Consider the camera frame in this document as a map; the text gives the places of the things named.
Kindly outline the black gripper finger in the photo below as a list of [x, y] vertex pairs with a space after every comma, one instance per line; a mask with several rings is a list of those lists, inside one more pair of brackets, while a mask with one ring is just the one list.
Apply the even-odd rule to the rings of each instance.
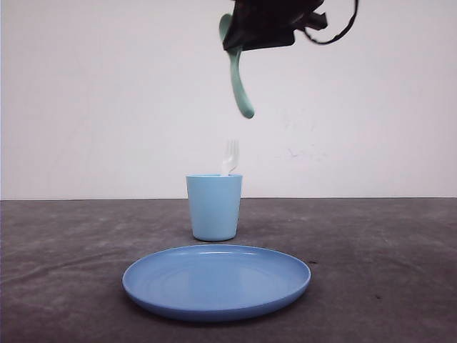
[[223, 40], [226, 51], [290, 46], [293, 32], [324, 29], [326, 18], [315, 10], [322, 1], [236, 1]]

